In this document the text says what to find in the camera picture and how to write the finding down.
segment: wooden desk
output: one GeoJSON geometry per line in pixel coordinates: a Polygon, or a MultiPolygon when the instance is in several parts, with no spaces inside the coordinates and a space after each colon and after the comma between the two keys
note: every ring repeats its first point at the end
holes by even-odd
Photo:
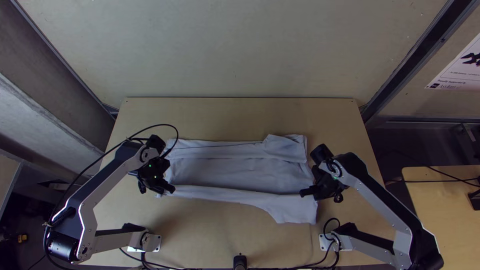
{"type": "Polygon", "coordinates": [[[12,192],[19,164],[16,160],[0,155],[0,218],[12,192]]]}
{"type": "MultiPolygon", "coordinates": [[[[379,168],[357,104],[352,99],[322,98],[127,98],[123,101],[108,148],[150,125],[176,126],[180,137],[210,141],[259,141],[268,134],[303,134],[310,152],[325,143],[333,153],[354,152],[382,183],[379,168]]],[[[139,137],[175,136],[168,127],[150,129],[139,137]]],[[[103,165],[111,160],[106,157],[103,165]]],[[[127,176],[94,209],[98,229],[120,228],[130,222],[162,235],[152,262],[174,267],[231,268],[235,255],[247,256],[250,267],[294,267],[319,261],[318,234],[324,222],[337,217],[354,222],[366,233],[392,239],[394,231],[356,192],[344,201],[319,204],[317,224],[277,224],[265,211],[244,204],[141,195],[127,176]]],[[[334,261],[334,253],[326,265],[334,261]]],[[[137,266],[119,250],[95,254],[90,265],[137,266]]],[[[357,251],[341,253],[339,265],[380,264],[357,251]]]]}
{"type": "MultiPolygon", "coordinates": [[[[480,165],[434,168],[460,179],[480,176],[480,165]]],[[[402,174],[405,181],[452,180],[426,167],[406,167],[402,174]]],[[[479,188],[462,182],[406,185],[418,217],[436,237],[443,269],[478,269],[480,211],[473,210],[467,194],[479,188]]]]}

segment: black wire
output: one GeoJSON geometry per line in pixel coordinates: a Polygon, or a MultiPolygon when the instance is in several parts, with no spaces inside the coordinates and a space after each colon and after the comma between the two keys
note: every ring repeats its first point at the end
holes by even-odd
{"type": "MultiPolygon", "coordinates": [[[[337,221],[338,222],[338,227],[340,227],[340,221],[338,220],[338,218],[336,217],[332,217],[330,218],[329,220],[327,220],[325,222],[325,225],[323,225],[323,235],[325,236],[326,235],[326,229],[327,229],[327,225],[331,222],[331,221],[337,221]]],[[[340,246],[341,246],[341,243],[340,243],[340,239],[338,238],[338,236],[336,236],[335,234],[333,234],[334,237],[336,237],[336,239],[338,240],[338,248],[340,249],[340,246]]],[[[333,238],[327,238],[325,236],[325,238],[327,240],[334,240],[333,238]]],[[[337,263],[339,262],[339,259],[340,259],[340,253],[338,251],[335,251],[335,262],[331,265],[331,266],[319,266],[319,267],[315,267],[315,265],[319,265],[321,263],[323,263],[326,259],[327,259],[327,256],[329,255],[329,251],[330,251],[330,248],[333,246],[335,242],[332,241],[330,243],[330,245],[328,245],[328,248],[326,249],[326,252],[325,252],[325,256],[323,256],[323,258],[317,262],[314,262],[314,263],[309,263],[309,264],[305,264],[305,265],[301,265],[301,266],[296,266],[296,267],[291,267],[291,268],[278,268],[278,270],[299,270],[299,269],[305,269],[305,268],[310,268],[310,269],[313,269],[313,270],[324,270],[324,269],[331,269],[331,268],[335,268],[337,266],[337,263]]]]}
{"type": "Polygon", "coordinates": [[[99,158],[97,158],[94,162],[92,162],[90,165],[88,165],[85,169],[83,169],[76,177],[75,179],[73,179],[73,181],[70,183],[70,185],[67,187],[67,189],[65,190],[65,192],[61,195],[60,199],[58,200],[58,202],[56,203],[55,207],[53,208],[53,210],[51,211],[51,214],[50,214],[50,218],[48,219],[48,222],[47,222],[47,226],[45,227],[45,233],[43,234],[43,252],[45,253],[45,257],[50,261],[50,263],[52,263],[54,266],[56,266],[57,268],[60,268],[60,269],[63,269],[63,270],[74,270],[72,268],[68,268],[68,267],[63,267],[61,265],[59,265],[58,263],[56,263],[51,257],[50,257],[50,254],[49,254],[49,251],[48,251],[48,243],[47,243],[47,236],[49,235],[50,233],[50,226],[51,226],[51,222],[52,222],[52,218],[54,216],[54,214],[57,212],[57,208],[59,207],[59,205],[62,203],[65,195],[70,191],[70,189],[73,187],[73,185],[75,185],[75,182],[78,181],[78,179],[80,179],[80,177],[88,170],[90,169],[93,165],[95,165],[97,162],[99,162],[100,160],[102,160],[106,155],[110,154],[110,152],[112,152],[113,150],[115,150],[116,148],[118,148],[120,145],[122,145],[124,142],[127,142],[128,140],[131,140],[133,139],[133,137],[135,137],[136,135],[138,135],[139,133],[142,133],[148,129],[151,129],[151,128],[154,128],[154,127],[160,127],[160,126],[167,126],[167,127],[171,127],[173,129],[175,129],[176,131],[176,139],[175,139],[175,142],[173,143],[172,147],[167,150],[160,158],[164,158],[166,155],[168,155],[168,153],[170,153],[172,151],[172,149],[174,148],[174,146],[177,144],[177,141],[179,140],[179,131],[176,127],[174,127],[173,125],[171,124],[154,124],[154,125],[151,125],[151,126],[148,126],[136,133],[134,133],[133,135],[131,135],[130,137],[128,137],[127,139],[121,141],[119,144],[115,145],[114,147],[112,147],[110,150],[106,151],[104,154],[102,154],[99,158]]]}
{"type": "Polygon", "coordinates": [[[41,262],[44,258],[45,258],[45,255],[43,255],[43,256],[42,256],[39,260],[37,260],[34,264],[30,265],[30,267],[27,268],[26,270],[32,269],[34,266],[38,265],[39,262],[41,262]]]}
{"type": "Polygon", "coordinates": [[[410,160],[412,160],[412,161],[415,161],[416,163],[418,163],[418,164],[420,164],[420,165],[422,165],[422,166],[424,166],[424,167],[429,168],[430,170],[432,170],[432,171],[434,171],[434,172],[437,172],[437,173],[439,173],[439,174],[441,174],[441,175],[448,176],[448,177],[453,178],[453,179],[456,180],[456,181],[455,181],[455,180],[432,180],[432,181],[391,180],[392,182],[406,182],[406,183],[463,182],[463,183],[465,183],[465,184],[467,184],[467,185],[480,188],[480,185],[467,182],[467,181],[471,181],[471,180],[476,180],[477,178],[460,179],[460,178],[458,178],[458,177],[455,177],[455,176],[453,176],[453,175],[450,175],[450,174],[448,174],[448,173],[446,173],[446,172],[443,172],[443,171],[441,171],[441,170],[437,170],[437,169],[435,169],[435,168],[433,168],[433,167],[425,164],[424,162],[422,162],[422,161],[420,161],[420,160],[418,160],[418,159],[416,159],[416,158],[414,158],[414,157],[412,157],[412,156],[410,156],[410,155],[408,155],[408,154],[405,154],[404,152],[402,152],[402,151],[400,151],[400,150],[397,150],[397,149],[392,149],[392,150],[390,150],[390,151],[388,151],[388,152],[386,152],[386,153],[381,154],[378,159],[381,159],[381,158],[383,158],[384,156],[386,156],[386,155],[388,155],[388,154],[390,154],[390,153],[397,153],[397,154],[399,154],[399,155],[401,155],[401,156],[404,156],[404,157],[406,157],[406,158],[408,158],[408,159],[410,159],[410,160]]]}
{"type": "Polygon", "coordinates": [[[171,266],[165,266],[165,265],[162,265],[162,264],[159,264],[159,263],[153,263],[153,262],[150,262],[150,261],[146,261],[146,259],[145,259],[145,252],[142,252],[142,255],[140,255],[140,258],[135,258],[134,256],[126,253],[122,248],[119,248],[119,250],[120,250],[125,256],[129,257],[130,259],[134,259],[135,261],[138,261],[138,262],[141,262],[141,263],[145,263],[145,264],[148,264],[148,265],[158,266],[158,267],[163,267],[163,268],[173,269],[173,270],[187,270],[187,269],[192,269],[192,268],[175,268],[175,267],[171,267],[171,266]]]}
{"type": "Polygon", "coordinates": [[[141,260],[141,265],[143,265],[144,268],[146,268],[147,270],[152,270],[150,269],[145,263],[145,252],[142,252],[141,255],[140,255],[140,260],[141,260]]]}
{"type": "Polygon", "coordinates": [[[142,145],[144,144],[144,141],[141,140],[140,138],[131,138],[130,141],[137,141],[137,142],[141,143],[142,145]]]}
{"type": "Polygon", "coordinates": [[[155,128],[155,127],[162,127],[162,126],[165,126],[165,127],[171,127],[175,130],[176,132],[176,138],[175,138],[175,142],[173,143],[173,145],[167,150],[165,151],[165,153],[163,153],[163,155],[160,156],[161,159],[165,158],[168,154],[170,154],[170,152],[172,151],[172,149],[175,147],[175,145],[177,144],[177,142],[179,141],[179,130],[174,127],[173,125],[171,124],[154,124],[154,125],[151,125],[151,126],[148,126],[136,133],[134,133],[132,136],[128,137],[129,140],[131,140],[133,137],[135,137],[136,135],[146,131],[146,130],[149,130],[151,128],[155,128]]]}

